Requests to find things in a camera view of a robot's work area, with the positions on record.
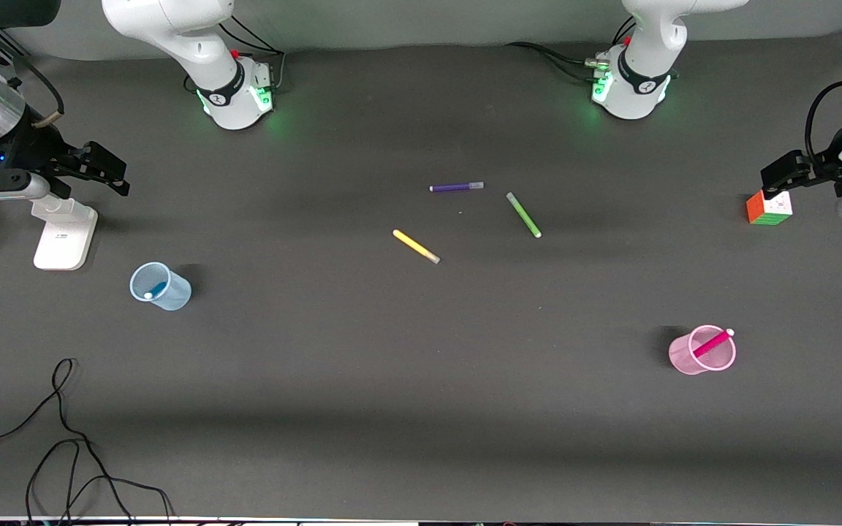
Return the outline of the light blue mesh cup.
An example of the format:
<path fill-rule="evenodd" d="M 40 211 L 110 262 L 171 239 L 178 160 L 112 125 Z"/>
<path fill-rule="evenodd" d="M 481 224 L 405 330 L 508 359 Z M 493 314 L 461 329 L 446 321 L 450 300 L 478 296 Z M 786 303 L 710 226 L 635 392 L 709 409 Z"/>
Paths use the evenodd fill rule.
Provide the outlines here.
<path fill-rule="evenodd" d="M 144 302 L 144 300 L 140 300 L 140 293 L 147 291 L 155 283 L 163 281 L 170 282 L 167 292 L 157 302 L 146 303 L 153 304 L 167 312 L 181 309 L 190 300 L 191 284 L 183 276 L 161 262 L 153 261 L 138 267 L 129 279 L 128 289 L 135 300 Z"/>

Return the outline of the yellow marker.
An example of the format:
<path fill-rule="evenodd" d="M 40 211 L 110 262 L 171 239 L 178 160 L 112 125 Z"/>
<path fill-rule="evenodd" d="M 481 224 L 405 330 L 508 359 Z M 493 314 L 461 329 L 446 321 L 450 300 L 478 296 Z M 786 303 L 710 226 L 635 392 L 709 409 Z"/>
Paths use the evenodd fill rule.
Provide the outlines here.
<path fill-rule="evenodd" d="M 425 259 L 431 261 L 432 263 L 434 263 L 434 265 L 438 265 L 438 263 L 441 262 L 440 256 L 437 256 L 437 254 L 431 252 L 430 249 L 427 249 L 427 247 L 418 243 L 416 240 L 412 239 L 412 237 L 409 237 L 401 230 L 394 229 L 392 230 L 392 234 L 395 237 L 395 239 L 400 240 L 400 242 L 408 246 L 410 249 L 414 250 L 414 252 L 417 252 L 418 254 L 421 254 L 421 256 L 424 256 Z"/>

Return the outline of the pink mesh cup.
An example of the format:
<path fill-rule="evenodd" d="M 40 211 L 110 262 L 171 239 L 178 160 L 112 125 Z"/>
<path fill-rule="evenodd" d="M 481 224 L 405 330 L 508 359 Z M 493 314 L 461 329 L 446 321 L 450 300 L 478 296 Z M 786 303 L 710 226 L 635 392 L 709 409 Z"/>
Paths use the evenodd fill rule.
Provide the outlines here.
<path fill-rule="evenodd" d="M 691 332 L 675 338 L 670 344 L 668 356 L 672 366 L 678 372 L 695 376 L 706 372 L 723 372 L 732 366 L 737 356 L 734 337 L 728 342 L 716 346 L 702 357 L 693 356 L 693 350 L 710 340 L 722 327 L 701 325 Z"/>

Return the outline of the green marker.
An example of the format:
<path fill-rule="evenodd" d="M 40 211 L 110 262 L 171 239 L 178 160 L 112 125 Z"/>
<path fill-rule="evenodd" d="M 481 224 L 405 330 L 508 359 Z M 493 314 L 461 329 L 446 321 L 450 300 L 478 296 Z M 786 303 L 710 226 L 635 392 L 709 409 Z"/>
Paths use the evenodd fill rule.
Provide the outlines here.
<path fill-rule="evenodd" d="M 531 218 L 531 216 L 529 215 L 527 210 L 524 208 L 522 203 L 519 201 L 519 199 L 515 196 L 515 194 L 513 194 L 512 192 L 507 193 L 506 199 L 509 201 L 511 206 L 515 209 L 515 212 L 517 212 L 517 214 L 519 215 L 519 218 L 523 221 L 525 226 L 528 227 L 528 230 L 531 233 L 531 236 L 542 237 L 542 231 L 539 229 L 537 224 Z"/>

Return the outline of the dark grey table cloth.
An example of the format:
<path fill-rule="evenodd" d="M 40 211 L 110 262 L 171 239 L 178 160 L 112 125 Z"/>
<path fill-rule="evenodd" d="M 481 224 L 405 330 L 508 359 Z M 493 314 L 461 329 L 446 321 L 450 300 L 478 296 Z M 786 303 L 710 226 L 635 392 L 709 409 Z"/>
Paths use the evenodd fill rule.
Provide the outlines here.
<path fill-rule="evenodd" d="M 294 53 L 241 132 L 168 59 L 38 67 L 132 190 L 75 184 L 76 272 L 0 203 L 0 434 L 72 357 L 70 424 L 181 515 L 842 524 L 842 219 L 744 216 L 842 32 L 690 44 L 640 122 L 512 47 Z M 131 296 L 153 261 L 181 309 Z M 688 376 L 701 325 L 736 359 Z"/>

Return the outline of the white stand with flat base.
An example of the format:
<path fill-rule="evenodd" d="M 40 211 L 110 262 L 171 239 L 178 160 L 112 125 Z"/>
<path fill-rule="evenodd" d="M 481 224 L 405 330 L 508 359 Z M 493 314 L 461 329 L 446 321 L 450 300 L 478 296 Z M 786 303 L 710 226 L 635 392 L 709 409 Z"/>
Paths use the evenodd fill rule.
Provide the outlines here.
<path fill-rule="evenodd" d="M 77 270 L 87 259 L 98 221 L 93 207 L 47 194 L 32 200 L 32 215 L 45 223 L 34 266 L 40 270 Z"/>

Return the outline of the pink marker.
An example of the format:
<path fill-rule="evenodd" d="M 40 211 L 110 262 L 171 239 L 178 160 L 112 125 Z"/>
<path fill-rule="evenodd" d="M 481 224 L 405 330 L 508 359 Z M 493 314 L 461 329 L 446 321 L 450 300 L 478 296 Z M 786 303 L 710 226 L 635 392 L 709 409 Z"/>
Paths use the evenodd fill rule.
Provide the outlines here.
<path fill-rule="evenodd" d="M 733 329 L 723 329 L 721 332 L 716 333 L 710 340 L 701 344 L 701 346 L 697 347 L 693 350 L 693 356 L 695 357 L 702 357 L 706 353 L 710 352 L 711 350 L 715 349 L 716 346 L 720 346 L 721 344 L 728 342 L 731 340 L 732 337 L 735 336 L 735 331 Z"/>

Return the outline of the colourful puzzle cube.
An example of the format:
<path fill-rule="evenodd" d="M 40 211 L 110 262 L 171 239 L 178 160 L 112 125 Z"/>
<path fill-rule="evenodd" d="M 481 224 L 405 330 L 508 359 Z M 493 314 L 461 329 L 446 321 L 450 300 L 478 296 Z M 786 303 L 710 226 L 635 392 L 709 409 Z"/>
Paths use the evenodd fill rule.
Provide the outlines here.
<path fill-rule="evenodd" d="M 791 194 L 781 192 L 772 199 L 765 199 L 759 191 L 746 200 L 746 220 L 750 224 L 775 226 L 793 216 Z"/>

